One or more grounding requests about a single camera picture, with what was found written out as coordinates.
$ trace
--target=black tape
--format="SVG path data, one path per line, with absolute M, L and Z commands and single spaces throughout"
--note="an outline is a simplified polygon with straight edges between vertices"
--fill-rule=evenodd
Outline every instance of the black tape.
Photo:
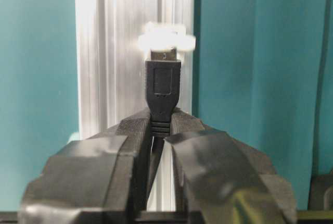
M 286 223 L 267 187 L 225 132 L 211 129 L 165 138 L 185 174 L 188 210 L 205 223 Z
M 103 214 L 112 211 L 105 200 L 126 138 L 75 141 L 52 156 L 42 174 L 27 187 L 19 223 L 103 223 Z M 129 156 L 127 163 L 133 164 L 133 157 Z

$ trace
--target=teal panel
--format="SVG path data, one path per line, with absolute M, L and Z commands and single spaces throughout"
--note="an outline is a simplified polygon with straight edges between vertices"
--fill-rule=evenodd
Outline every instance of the teal panel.
M 250 128 L 254 22 L 255 0 L 201 0 L 194 112 L 240 140 Z
M 75 0 L 0 0 L 0 210 L 78 130 Z
M 326 0 L 257 0 L 249 143 L 307 208 Z
M 194 112 L 266 152 L 300 209 L 312 169 L 325 1 L 201 0 Z
M 317 150 L 314 155 L 315 174 L 329 173 L 333 169 L 333 2 L 327 0 L 326 31 L 323 43 L 321 89 L 318 102 Z

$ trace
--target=blue-green background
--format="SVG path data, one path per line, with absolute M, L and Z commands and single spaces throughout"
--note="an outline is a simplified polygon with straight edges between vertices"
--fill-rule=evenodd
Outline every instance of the blue-green background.
M 266 152 L 301 209 L 312 162 L 314 174 L 333 167 L 330 3 L 196 0 L 194 114 Z
M 329 5 L 195 1 L 194 114 L 268 153 L 303 209 L 333 167 Z M 77 89 L 74 0 L 0 0 L 0 210 L 78 130 Z
M 78 130 L 75 0 L 0 0 L 0 210 Z

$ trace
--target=black plug housing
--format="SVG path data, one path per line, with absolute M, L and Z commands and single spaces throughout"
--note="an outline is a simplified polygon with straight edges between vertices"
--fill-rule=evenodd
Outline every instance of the black plug housing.
M 175 57 L 175 50 L 152 52 L 151 60 L 146 61 L 146 101 L 153 136 L 169 135 L 172 111 L 179 100 L 181 61 Z

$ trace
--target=teal wall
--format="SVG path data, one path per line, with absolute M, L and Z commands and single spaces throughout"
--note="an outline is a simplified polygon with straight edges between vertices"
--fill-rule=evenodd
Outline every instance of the teal wall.
M 0 0 L 0 210 L 78 130 L 74 0 Z
M 326 1 L 325 32 L 318 76 L 313 172 L 333 169 L 333 2 Z
M 326 0 L 196 0 L 194 114 L 266 152 L 300 209 L 312 170 L 325 8 Z M 332 47 L 329 53 L 320 172 L 333 167 Z

